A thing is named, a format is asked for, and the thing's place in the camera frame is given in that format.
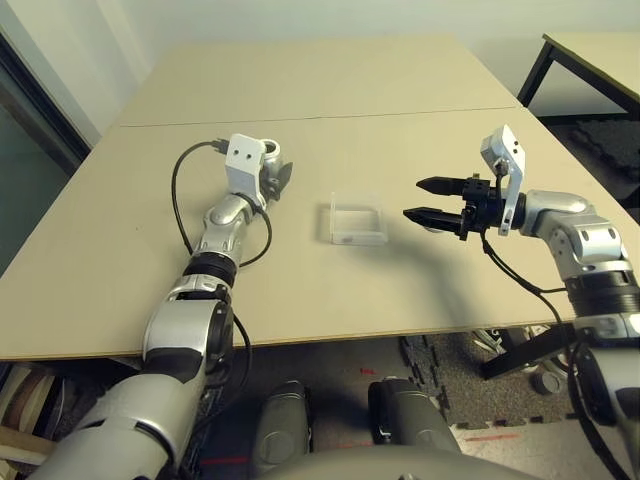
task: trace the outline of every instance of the black table leg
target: black table leg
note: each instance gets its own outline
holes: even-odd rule
[[[554,47],[548,42],[545,42],[542,50],[540,50],[536,63],[533,64],[529,76],[525,80],[524,85],[522,85],[520,93],[518,93],[518,100],[523,107],[529,106],[542,80],[549,71],[549,67],[553,63],[553,59],[551,58],[551,52],[553,50]]]
[[[527,364],[538,363],[561,353],[567,341],[576,341],[573,325],[555,325],[531,340],[483,363],[480,365],[480,371],[485,380],[488,380],[519,370]]]

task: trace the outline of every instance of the gray carpet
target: gray carpet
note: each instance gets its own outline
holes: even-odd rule
[[[371,445],[367,390],[386,376],[414,378],[440,401],[449,424],[466,428],[550,422],[571,412],[565,394],[537,394],[530,374],[483,380],[478,365],[490,356],[465,333],[258,348],[245,394],[211,426],[200,460],[202,478],[248,478],[261,404],[291,379],[311,393],[314,451]]]

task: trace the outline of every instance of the floor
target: floor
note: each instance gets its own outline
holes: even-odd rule
[[[572,125],[554,125],[549,129],[614,197],[624,198],[638,187],[637,179],[620,173],[603,162],[589,146],[575,141]],[[636,220],[640,215],[638,207],[628,210]],[[271,388],[291,378],[301,380],[312,392],[316,451],[371,446],[367,420],[369,383],[386,375],[411,375],[393,345],[395,343],[389,339],[309,344],[305,347],[306,359],[299,351],[294,352],[294,346],[280,347],[277,362],[269,360],[270,354],[266,350],[258,351],[258,361],[246,393],[224,419],[212,425],[201,457],[202,478],[248,478],[247,462],[260,405]],[[451,427],[463,453],[541,479],[610,478],[576,420],[527,422],[510,427],[487,423],[486,426],[481,430]],[[601,431],[616,458],[629,469],[620,436],[610,428]]]

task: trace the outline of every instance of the white wall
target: white wall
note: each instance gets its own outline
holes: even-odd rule
[[[185,41],[453,32],[517,93],[543,32],[640,29],[638,0],[0,0],[0,13],[3,4],[15,18],[3,15],[0,26],[11,37],[17,21],[30,34],[91,124],[83,128],[98,135],[158,58]],[[531,109],[619,111],[557,65]]]

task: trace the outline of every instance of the table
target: table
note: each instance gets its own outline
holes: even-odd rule
[[[162,59],[117,125],[519,107],[451,35],[192,44]]]
[[[169,196],[173,164],[189,145],[235,132],[277,139],[294,162],[291,183],[270,210],[271,250],[242,269],[234,287],[234,309],[256,345],[550,322],[546,307],[481,253],[477,235],[461,242],[402,216],[420,205],[459,212],[459,198],[414,184],[432,175],[489,178],[480,142],[503,123],[527,152],[525,191],[589,198],[618,227],[637,267],[638,226],[524,108],[114,127],[0,279],[0,357],[138,353],[147,319],[187,262]],[[181,172],[179,201],[192,240],[202,214],[224,194],[223,162],[201,149]],[[377,193],[389,243],[330,244],[332,191]],[[261,221],[250,225],[247,258],[265,235]],[[561,284],[542,241],[489,237],[530,281]],[[566,296],[552,298],[572,318]]]
[[[545,33],[518,94],[528,106],[556,61],[623,109],[640,116],[640,33]]]

